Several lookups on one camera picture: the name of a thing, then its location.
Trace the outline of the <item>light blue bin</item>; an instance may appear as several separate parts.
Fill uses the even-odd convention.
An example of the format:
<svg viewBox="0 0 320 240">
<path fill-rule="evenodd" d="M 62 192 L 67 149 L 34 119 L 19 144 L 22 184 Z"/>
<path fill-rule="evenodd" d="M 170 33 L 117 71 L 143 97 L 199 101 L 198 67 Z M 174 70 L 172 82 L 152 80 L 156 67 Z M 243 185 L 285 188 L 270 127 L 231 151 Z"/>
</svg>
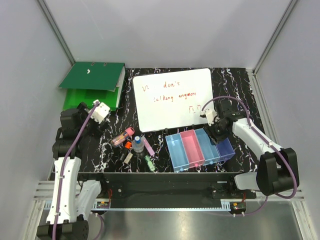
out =
<svg viewBox="0 0 320 240">
<path fill-rule="evenodd" d="M 221 157 L 216 145 L 211 143 L 210 138 L 203 128 L 196 129 L 195 134 L 204 156 L 203 166 L 216 164 Z"/>
<path fill-rule="evenodd" d="M 165 137 L 174 172 L 183 172 L 189 169 L 189 161 L 179 133 Z"/>
</svg>

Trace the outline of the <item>pink bin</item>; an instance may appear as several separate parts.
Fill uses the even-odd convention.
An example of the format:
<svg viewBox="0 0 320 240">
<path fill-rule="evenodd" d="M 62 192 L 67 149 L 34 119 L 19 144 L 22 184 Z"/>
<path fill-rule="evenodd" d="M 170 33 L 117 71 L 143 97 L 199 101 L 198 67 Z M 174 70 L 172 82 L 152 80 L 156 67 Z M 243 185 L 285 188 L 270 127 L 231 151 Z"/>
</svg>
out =
<svg viewBox="0 0 320 240">
<path fill-rule="evenodd" d="M 187 130 L 180 133 L 182 144 L 189 162 L 189 168 L 199 167 L 205 162 L 196 132 Z"/>
</svg>

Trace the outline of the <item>white dry-erase board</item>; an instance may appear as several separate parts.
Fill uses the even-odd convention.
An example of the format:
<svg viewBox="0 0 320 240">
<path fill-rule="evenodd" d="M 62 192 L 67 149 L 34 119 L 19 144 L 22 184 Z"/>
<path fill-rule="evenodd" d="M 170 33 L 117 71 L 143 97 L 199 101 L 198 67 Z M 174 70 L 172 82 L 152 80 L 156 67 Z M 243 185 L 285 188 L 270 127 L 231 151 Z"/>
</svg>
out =
<svg viewBox="0 0 320 240">
<path fill-rule="evenodd" d="M 214 108 L 209 68 L 135 76 L 132 84 L 143 133 L 205 124 L 201 110 Z"/>
</svg>

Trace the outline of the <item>small clear glue bottle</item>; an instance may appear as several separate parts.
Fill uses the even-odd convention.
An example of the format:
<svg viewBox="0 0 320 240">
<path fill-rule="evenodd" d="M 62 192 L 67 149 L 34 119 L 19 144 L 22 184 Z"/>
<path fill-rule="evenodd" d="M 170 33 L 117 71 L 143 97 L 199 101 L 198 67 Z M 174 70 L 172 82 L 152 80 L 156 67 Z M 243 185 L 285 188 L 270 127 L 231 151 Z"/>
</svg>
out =
<svg viewBox="0 0 320 240">
<path fill-rule="evenodd" d="M 145 145 L 142 142 L 139 136 L 135 136 L 134 140 L 132 141 L 132 149 L 136 153 L 142 153 L 144 151 Z"/>
</svg>

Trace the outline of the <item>purple bin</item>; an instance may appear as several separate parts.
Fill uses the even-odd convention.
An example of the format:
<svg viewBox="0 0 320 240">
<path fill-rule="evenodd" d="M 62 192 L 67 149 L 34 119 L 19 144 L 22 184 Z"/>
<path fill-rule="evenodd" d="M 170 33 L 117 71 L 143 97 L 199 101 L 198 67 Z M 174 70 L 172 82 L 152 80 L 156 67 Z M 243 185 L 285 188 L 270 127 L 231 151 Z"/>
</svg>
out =
<svg viewBox="0 0 320 240">
<path fill-rule="evenodd" d="M 216 145 L 217 151 L 219 153 L 219 159 L 217 162 L 223 162 L 230 160 L 234 155 L 235 151 L 230 143 L 230 140 L 226 138 Z"/>
</svg>

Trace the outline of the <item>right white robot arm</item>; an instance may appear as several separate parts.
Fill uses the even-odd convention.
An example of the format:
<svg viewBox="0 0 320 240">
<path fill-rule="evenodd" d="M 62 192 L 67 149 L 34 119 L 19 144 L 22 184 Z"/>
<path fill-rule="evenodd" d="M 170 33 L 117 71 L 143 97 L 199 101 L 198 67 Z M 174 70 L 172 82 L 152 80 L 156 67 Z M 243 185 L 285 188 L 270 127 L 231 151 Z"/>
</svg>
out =
<svg viewBox="0 0 320 240">
<path fill-rule="evenodd" d="M 276 195 L 292 199 L 300 184 L 297 154 L 292 148 L 283 148 L 259 130 L 246 107 L 233 108 L 231 96 L 218 96 L 217 105 L 209 109 L 207 102 L 200 117 L 207 120 L 203 127 L 213 144 L 219 144 L 231 135 L 237 136 L 255 154 L 257 171 L 240 173 L 227 185 L 228 195 L 239 198 L 245 190 L 259 191 L 265 196 Z"/>
</svg>

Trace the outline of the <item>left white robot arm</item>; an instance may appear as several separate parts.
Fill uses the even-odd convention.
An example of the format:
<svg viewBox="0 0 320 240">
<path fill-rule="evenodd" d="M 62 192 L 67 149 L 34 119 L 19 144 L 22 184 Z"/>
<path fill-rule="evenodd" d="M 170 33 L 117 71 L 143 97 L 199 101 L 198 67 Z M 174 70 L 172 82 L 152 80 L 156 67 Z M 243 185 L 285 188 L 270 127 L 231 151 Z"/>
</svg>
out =
<svg viewBox="0 0 320 240">
<path fill-rule="evenodd" d="M 106 126 L 110 108 L 95 100 L 92 108 L 80 103 L 60 114 L 60 128 L 52 146 L 54 186 L 52 202 L 45 224 L 37 228 L 40 240 L 86 240 L 88 218 L 96 198 L 108 193 L 103 176 L 85 180 L 77 192 L 78 174 L 82 163 L 81 141 L 97 136 Z"/>
</svg>

